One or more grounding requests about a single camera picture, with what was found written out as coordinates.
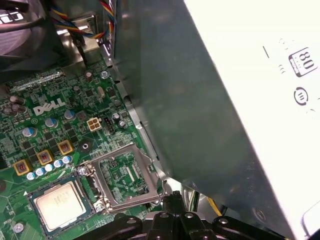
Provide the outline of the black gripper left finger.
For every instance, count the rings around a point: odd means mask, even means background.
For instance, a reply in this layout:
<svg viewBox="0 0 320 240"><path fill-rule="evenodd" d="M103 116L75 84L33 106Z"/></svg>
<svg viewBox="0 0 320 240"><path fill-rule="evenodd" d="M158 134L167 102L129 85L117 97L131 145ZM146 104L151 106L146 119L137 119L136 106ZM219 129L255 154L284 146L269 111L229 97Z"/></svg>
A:
<svg viewBox="0 0 320 240"><path fill-rule="evenodd" d="M112 222L81 235L81 240L172 240L176 193L162 200L162 210L153 211L141 220L132 215L117 217Z"/></svg>

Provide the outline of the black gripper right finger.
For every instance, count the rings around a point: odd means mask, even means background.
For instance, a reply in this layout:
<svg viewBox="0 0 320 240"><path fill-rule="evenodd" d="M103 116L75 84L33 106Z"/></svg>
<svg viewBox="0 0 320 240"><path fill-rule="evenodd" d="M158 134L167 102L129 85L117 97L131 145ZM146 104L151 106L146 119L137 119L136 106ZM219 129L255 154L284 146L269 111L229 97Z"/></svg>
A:
<svg viewBox="0 0 320 240"><path fill-rule="evenodd" d="M177 218L175 230L178 240L284 240L271 230L264 230L230 216L218 216L211 223L196 212L187 211L183 196L174 191L173 213Z"/></svg>

